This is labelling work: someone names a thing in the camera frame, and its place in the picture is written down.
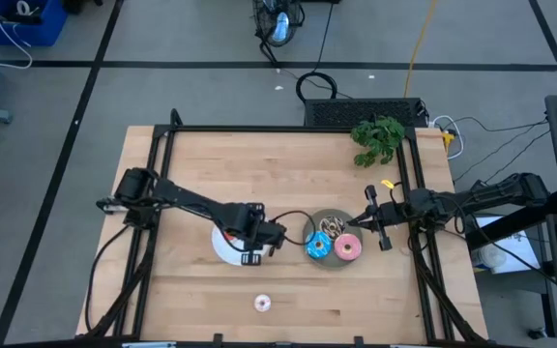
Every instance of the wooden table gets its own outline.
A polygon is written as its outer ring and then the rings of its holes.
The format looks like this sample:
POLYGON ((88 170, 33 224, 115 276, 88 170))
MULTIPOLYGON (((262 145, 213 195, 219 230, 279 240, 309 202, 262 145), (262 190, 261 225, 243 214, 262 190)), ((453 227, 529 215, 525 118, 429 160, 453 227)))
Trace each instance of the wooden table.
MULTIPOLYGON (((129 128, 114 189, 127 168, 146 165, 152 129, 129 128)), ((417 135, 426 186, 453 190, 439 130, 417 130, 417 135)), ((376 185, 378 202, 384 202, 390 196, 380 181, 399 181, 396 160, 357 168, 352 159, 361 149, 348 134, 338 133, 180 132, 169 179, 222 202, 264 202, 268 217, 325 208, 356 216, 366 205, 366 185, 376 185)), ((396 190, 397 200, 401 195, 396 190)), ((105 218, 99 247, 122 220, 122 214, 105 218)), ((289 216, 281 223, 292 238, 301 238, 304 217, 289 216)), ((290 244, 264 258, 261 267, 231 266, 215 255, 211 230, 212 223, 200 217, 176 209, 163 212, 142 339, 209 341, 221 333, 225 341, 350 343, 361 335, 365 343, 426 343, 407 224, 387 229, 393 249, 384 252, 377 235, 363 231, 363 254, 339 271, 316 267, 301 247, 290 244), (268 312, 253 308, 259 294, 272 299, 268 312)), ((119 293, 131 234, 110 246, 97 268, 93 324, 119 293)), ((486 336, 465 242, 446 233, 438 233, 437 241, 449 297, 486 336)), ((443 337, 439 307, 430 297, 436 333, 443 337)), ((132 326, 135 302, 133 295, 125 332, 132 326)), ((85 332, 82 320, 78 332, 85 332)))

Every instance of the white cord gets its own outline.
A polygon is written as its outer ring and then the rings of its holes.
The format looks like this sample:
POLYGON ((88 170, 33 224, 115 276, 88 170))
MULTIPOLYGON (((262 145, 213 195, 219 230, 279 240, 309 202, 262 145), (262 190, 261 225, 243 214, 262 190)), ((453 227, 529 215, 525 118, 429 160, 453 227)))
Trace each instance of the white cord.
POLYGON ((461 138, 461 132, 459 131, 459 127, 456 126, 456 123, 453 121, 451 116, 448 116, 448 115, 441 115, 441 116, 438 116, 438 117, 434 118, 433 119, 433 125, 435 125, 437 120, 439 120, 441 118, 445 118, 445 119, 448 119, 449 121, 451 121, 451 123, 454 126, 454 129, 456 130, 456 136, 459 138, 459 144, 461 144, 459 152, 457 152, 456 154, 448 157, 449 160, 454 160, 454 159, 458 158, 459 156, 461 156, 461 154, 463 153, 463 139, 461 138))
POLYGON ((8 38, 8 40, 10 40, 11 43, 13 43, 16 47, 18 47, 18 49, 20 49, 21 52, 25 53, 27 58, 29 58, 29 62, 24 67, 15 66, 15 65, 11 65, 11 64, 5 64, 5 63, 0 63, 0 67, 13 68, 13 69, 19 69, 19 70, 26 70, 26 69, 31 68, 32 63, 34 62, 34 59, 32 58, 31 54, 29 54, 26 50, 24 50, 23 47, 20 46, 20 44, 16 43, 16 41, 14 41, 10 37, 10 35, 8 35, 6 30, 4 29, 4 26, 1 24, 1 19, 0 19, 0 28, 1 28, 1 31, 4 32, 4 35, 6 36, 6 38, 8 38))

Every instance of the green plant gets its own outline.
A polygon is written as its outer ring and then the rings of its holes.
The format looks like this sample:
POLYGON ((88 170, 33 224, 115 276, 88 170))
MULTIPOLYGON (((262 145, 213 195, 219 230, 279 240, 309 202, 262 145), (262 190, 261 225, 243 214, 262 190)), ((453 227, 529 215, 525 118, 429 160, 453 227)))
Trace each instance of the green plant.
POLYGON ((363 121, 351 131, 352 139, 368 151, 354 157, 354 163, 365 168, 372 166, 378 156, 381 164, 393 159, 395 149, 405 135, 403 126, 392 117, 379 116, 374 122, 363 121))

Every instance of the pink donut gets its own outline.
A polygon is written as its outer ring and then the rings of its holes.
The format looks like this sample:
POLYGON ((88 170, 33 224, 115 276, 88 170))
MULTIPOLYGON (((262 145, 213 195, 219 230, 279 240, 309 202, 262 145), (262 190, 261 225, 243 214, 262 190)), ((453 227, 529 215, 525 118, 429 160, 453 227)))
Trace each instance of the pink donut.
POLYGON ((358 237, 353 234, 345 233, 337 237, 335 240, 335 254, 339 259, 352 261, 360 256, 363 251, 363 245, 358 237))

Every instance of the gray floor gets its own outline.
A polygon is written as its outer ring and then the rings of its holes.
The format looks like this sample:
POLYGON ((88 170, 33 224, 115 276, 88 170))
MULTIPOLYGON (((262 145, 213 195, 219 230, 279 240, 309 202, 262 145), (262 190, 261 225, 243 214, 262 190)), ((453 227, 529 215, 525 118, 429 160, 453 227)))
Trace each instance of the gray floor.
MULTIPOLYGON (((40 60, 93 60, 113 3, 106 0, 101 8, 88 4, 81 16, 70 17, 56 46, 34 48, 32 54, 40 60)), ((557 0, 539 3, 557 41, 557 0)), ((323 61, 408 62, 428 4, 343 0, 335 6, 323 61)), ((305 9, 305 26, 276 51, 281 61, 317 59, 329 6, 305 4, 305 9)), ((262 62, 250 15, 249 0, 126 0, 105 60, 262 62)), ((0 59, 20 57, 0 47, 0 59)), ((556 63, 527 0, 440 1, 417 62, 556 63)), ((401 96, 406 74, 323 72, 341 92, 362 98, 401 96)), ((10 109, 15 120, 0 124, 0 312, 88 73, 80 68, 1 71, 0 108, 10 109)), ((294 86, 286 72, 270 69, 101 69, 7 343, 73 335, 103 222, 94 202, 109 194, 127 126, 167 122, 172 107, 186 124, 301 125, 304 107, 294 86)), ((541 120, 544 97, 557 94, 557 72, 416 71, 411 86, 411 96, 422 98, 431 115, 473 116, 500 128, 541 120)), ((328 91, 306 85, 305 94, 324 98, 328 91)), ((451 162, 454 176, 517 134, 486 133, 469 121, 460 129, 466 148, 451 162)), ((456 188, 487 178, 545 130, 539 126, 522 135, 456 188)), ((548 136, 496 178, 516 171, 537 173, 550 190, 557 189, 548 136)), ((495 283, 482 284, 480 293, 492 338, 557 346, 557 339, 525 337, 527 328, 542 325, 538 297, 495 283)))

